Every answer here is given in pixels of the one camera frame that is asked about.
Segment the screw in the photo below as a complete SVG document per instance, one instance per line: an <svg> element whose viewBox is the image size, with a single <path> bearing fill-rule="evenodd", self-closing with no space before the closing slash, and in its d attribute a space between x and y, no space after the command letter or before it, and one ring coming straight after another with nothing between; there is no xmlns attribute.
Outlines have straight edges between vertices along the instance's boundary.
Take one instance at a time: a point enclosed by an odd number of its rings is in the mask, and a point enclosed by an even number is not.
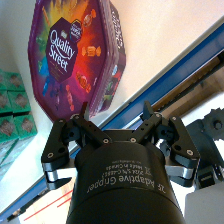
<svg viewBox="0 0 224 224"><path fill-rule="evenodd" d="M136 139L135 138L131 138L131 142L136 142Z"/></svg>
<svg viewBox="0 0 224 224"><path fill-rule="evenodd" d="M109 143L109 139L105 138L105 139L103 140L103 143L104 143L104 144L108 144L108 143Z"/></svg>
<svg viewBox="0 0 224 224"><path fill-rule="evenodd" d="M54 156L54 153L50 152L48 155L47 155L47 158L50 159Z"/></svg>
<svg viewBox="0 0 224 224"><path fill-rule="evenodd" d="M190 155L190 156L194 155L194 153L191 150L187 150L187 154Z"/></svg>
<svg viewBox="0 0 224 224"><path fill-rule="evenodd" d="M214 128L216 129L216 130L220 130L221 128L222 128L222 122L221 121L215 121L214 122Z"/></svg>

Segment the tin lid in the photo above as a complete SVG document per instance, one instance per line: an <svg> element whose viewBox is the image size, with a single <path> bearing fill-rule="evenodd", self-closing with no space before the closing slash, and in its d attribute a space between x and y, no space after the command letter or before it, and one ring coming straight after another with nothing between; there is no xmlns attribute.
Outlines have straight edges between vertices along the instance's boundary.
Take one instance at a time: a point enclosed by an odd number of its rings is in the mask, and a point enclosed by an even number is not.
<svg viewBox="0 0 224 224"><path fill-rule="evenodd" d="M95 114L118 50L109 1L37 0L28 55L36 100L52 121L89 102Z"/></svg>

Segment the metal bracket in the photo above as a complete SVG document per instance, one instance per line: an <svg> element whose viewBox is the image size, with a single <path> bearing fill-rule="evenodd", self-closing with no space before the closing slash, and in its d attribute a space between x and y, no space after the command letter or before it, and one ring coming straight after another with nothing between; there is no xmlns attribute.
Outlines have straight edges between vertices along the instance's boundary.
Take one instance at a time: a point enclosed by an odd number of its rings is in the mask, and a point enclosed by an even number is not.
<svg viewBox="0 0 224 224"><path fill-rule="evenodd" d="M101 131L91 121L86 121L82 116L76 115L72 118L73 125L78 127L85 133L91 140L95 141L99 146L112 143L112 139Z"/></svg>
<svg viewBox="0 0 224 224"><path fill-rule="evenodd" d="M55 182L59 179L72 178L76 175L76 168L74 166L75 160L70 159L69 162L60 167L60 169L54 170L52 172L46 172L48 180L50 182Z"/></svg>
<svg viewBox="0 0 224 224"><path fill-rule="evenodd" d="M160 114L152 115L149 119L143 121L128 140L133 143L141 143L161 122L162 116Z"/></svg>
<svg viewBox="0 0 224 224"><path fill-rule="evenodd" d="M191 179L194 174L194 169L184 167L172 161L169 157L166 157L165 169L168 176L181 177L184 179Z"/></svg>
<svg viewBox="0 0 224 224"><path fill-rule="evenodd" d="M54 122L41 156L41 163L44 171L56 170L69 161L68 145L65 145L61 138L65 123L66 121L62 119Z"/></svg>
<svg viewBox="0 0 224 224"><path fill-rule="evenodd" d="M168 142L171 145L170 158L189 168L197 168L200 160L194 143L188 134L183 122L178 117L169 120L169 125L175 131L174 140Z"/></svg>

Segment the candy illustration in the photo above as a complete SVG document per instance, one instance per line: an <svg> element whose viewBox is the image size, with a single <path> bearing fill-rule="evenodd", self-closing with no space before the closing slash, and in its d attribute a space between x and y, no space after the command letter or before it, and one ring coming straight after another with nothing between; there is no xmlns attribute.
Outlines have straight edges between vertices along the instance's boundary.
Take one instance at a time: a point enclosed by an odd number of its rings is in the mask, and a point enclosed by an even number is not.
<svg viewBox="0 0 224 224"><path fill-rule="evenodd" d="M91 85L87 82L87 78L82 75L80 72L76 73L76 78L79 81L79 85L86 90L87 93L90 93L92 87Z"/></svg>
<svg viewBox="0 0 224 224"><path fill-rule="evenodd" d="M45 84L44 84L44 89L43 89L43 92L42 92L43 96L45 96L46 93L47 93L47 90L49 88L49 83L50 83L50 78L47 77L46 78L46 81L45 81Z"/></svg>
<svg viewBox="0 0 224 224"><path fill-rule="evenodd" d="M58 108L59 108L59 104L60 104L59 93L56 93L56 101L55 101L55 107L56 107L56 110L58 110Z"/></svg>
<svg viewBox="0 0 224 224"><path fill-rule="evenodd" d="M46 12L44 6L43 6L43 8L42 8L42 11L43 11L43 13L44 13L44 18L45 18L45 20L46 20L46 22L47 22L47 25L48 25L48 26L51 26L50 21L49 21L48 16L47 16L47 12Z"/></svg>
<svg viewBox="0 0 224 224"><path fill-rule="evenodd" d="M83 20L83 26L88 27L91 25L93 18L96 18L96 11L92 9L91 14L86 15Z"/></svg>
<svg viewBox="0 0 224 224"><path fill-rule="evenodd" d="M56 8L57 8L57 10L58 10L58 13L60 13L61 12L61 0L56 0Z"/></svg>
<svg viewBox="0 0 224 224"><path fill-rule="evenodd" d="M101 55L101 47L95 48L94 46L89 46L87 48L83 47L82 48L82 56L89 56L89 57L94 57L94 56L100 56Z"/></svg>
<svg viewBox="0 0 224 224"><path fill-rule="evenodd" d="M70 105L70 110L71 111L74 111L75 107L73 105L73 99L72 99L72 94L71 94L71 91L70 91L70 86L69 85L66 85L66 91L67 91L67 99L68 99L68 103Z"/></svg>
<svg viewBox="0 0 224 224"><path fill-rule="evenodd" d="M73 9L75 9L76 4L77 4L77 0L70 0L70 8L69 8L69 10L68 10L69 13L71 13L71 11L72 11Z"/></svg>
<svg viewBox="0 0 224 224"><path fill-rule="evenodd" d="M47 46L47 42L40 36L36 37L36 43L39 45L39 50L44 52Z"/></svg>

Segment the purple tin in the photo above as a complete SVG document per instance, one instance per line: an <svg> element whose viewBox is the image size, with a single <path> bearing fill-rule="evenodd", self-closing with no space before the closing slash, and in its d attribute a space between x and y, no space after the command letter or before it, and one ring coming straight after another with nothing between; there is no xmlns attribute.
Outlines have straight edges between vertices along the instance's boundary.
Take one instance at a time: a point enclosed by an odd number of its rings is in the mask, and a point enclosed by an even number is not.
<svg viewBox="0 0 224 224"><path fill-rule="evenodd" d="M119 15L108 0L37 0L28 55L36 100L52 121L89 102L107 110L126 65Z"/></svg>

